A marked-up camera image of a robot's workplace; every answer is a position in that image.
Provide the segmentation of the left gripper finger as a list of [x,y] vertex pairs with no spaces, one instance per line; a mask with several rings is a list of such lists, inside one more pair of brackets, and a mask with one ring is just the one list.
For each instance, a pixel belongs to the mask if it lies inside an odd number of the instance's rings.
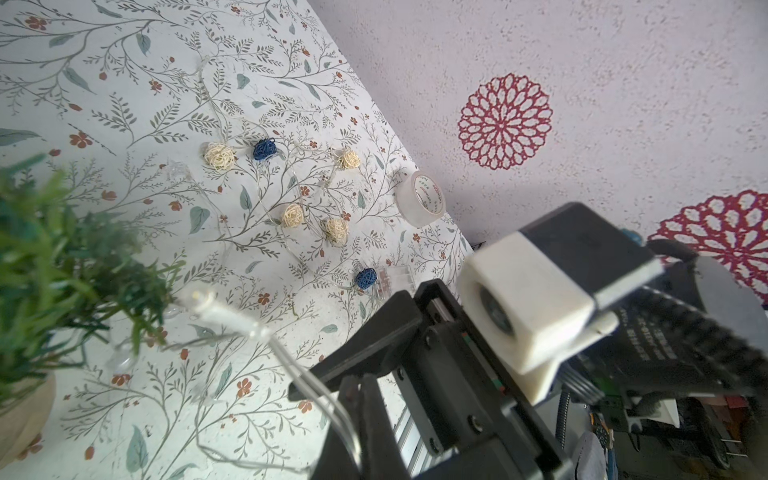
[[313,366],[313,374],[328,390],[336,392],[348,377],[393,373],[408,402],[421,402],[423,389],[416,382],[415,351],[424,326],[424,300],[421,290],[396,292],[343,345]]
[[345,377],[338,400],[351,416],[361,444],[361,466],[350,458],[342,440],[331,429],[311,479],[410,479],[401,458],[377,378]]

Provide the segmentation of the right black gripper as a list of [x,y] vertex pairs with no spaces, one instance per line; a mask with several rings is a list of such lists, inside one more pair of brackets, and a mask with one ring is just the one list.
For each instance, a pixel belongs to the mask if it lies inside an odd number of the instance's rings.
[[568,479],[573,464],[513,382],[488,359],[439,281],[393,296],[412,321],[393,374],[434,464],[421,479]]

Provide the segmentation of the clear string light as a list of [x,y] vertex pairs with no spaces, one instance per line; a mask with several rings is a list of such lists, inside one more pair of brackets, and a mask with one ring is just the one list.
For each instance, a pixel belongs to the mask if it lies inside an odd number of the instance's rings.
[[[196,82],[198,82],[197,84],[200,86],[201,96],[204,100],[208,101],[212,101],[212,95],[205,84],[203,72],[210,59],[211,57],[209,56],[203,57],[197,69],[193,73],[185,75],[187,77],[192,76],[195,78]],[[192,176],[191,171],[185,163],[172,161],[167,168],[169,178],[181,178],[193,187],[194,192],[197,192],[203,197],[210,208],[203,208],[202,210],[208,211],[213,209],[213,213],[217,214],[217,218],[222,214],[222,211],[211,200],[207,191]],[[268,346],[272,351],[273,356],[279,361],[285,372],[292,379],[294,386],[299,390],[299,393],[304,394],[309,400],[317,403],[317,406],[323,412],[323,415],[330,422],[332,429],[342,440],[350,458],[358,467],[361,466],[360,439],[346,408],[333,396],[332,392],[328,390],[327,387],[309,372],[308,369],[300,365],[298,361],[290,355],[288,350],[280,343],[275,332],[267,328],[264,321],[259,320],[255,314],[236,309],[217,300],[217,294],[214,292],[212,284],[210,283],[190,282],[189,286],[181,288],[180,293],[174,298],[175,300],[172,299],[170,301],[171,306],[166,307],[165,310],[163,310],[161,320],[170,319],[173,316],[180,314],[182,310],[186,310],[201,322],[213,325],[217,328],[220,327],[223,333],[211,334],[210,336],[187,343],[166,345],[166,347],[164,347],[165,349],[180,350],[198,344],[216,344],[224,339],[248,339],[265,347]],[[139,343],[134,343],[133,340],[128,338],[114,347],[115,353],[110,359],[108,366],[113,368],[115,373],[126,373],[128,369],[132,368],[136,363],[139,355],[139,347],[136,345],[140,344],[142,338],[142,336],[139,337]],[[218,450],[205,445],[199,446],[199,449],[215,462],[236,465],[239,468],[244,469],[280,469],[296,474],[310,475],[315,468],[281,466],[264,462],[246,462],[228,458]]]

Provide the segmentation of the green christmas tree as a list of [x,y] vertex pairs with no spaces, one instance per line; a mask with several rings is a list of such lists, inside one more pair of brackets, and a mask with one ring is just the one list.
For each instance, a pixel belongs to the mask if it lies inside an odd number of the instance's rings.
[[22,179],[35,155],[1,170],[1,464],[38,439],[52,411],[55,373],[79,368],[109,320],[131,324],[129,353],[161,340],[172,268],[145,265],[137,233],[107,213],[79,214],[61,173]]

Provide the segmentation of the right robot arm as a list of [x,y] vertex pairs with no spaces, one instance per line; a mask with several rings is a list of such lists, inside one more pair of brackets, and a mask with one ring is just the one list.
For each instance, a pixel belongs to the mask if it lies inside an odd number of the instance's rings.
[[568,409],[590,410],[597,437],[624,432],[671,445],[695,443],[721,466],[731,451],[703,403],[716,396],[748,401],[741,430],[746,456],[767,469],[767,331],[752,295],[717,261],[671,239],[648,247],[669,259],[664,275],[616,312],[618,327],[563,362],[555,436],[564,441]]

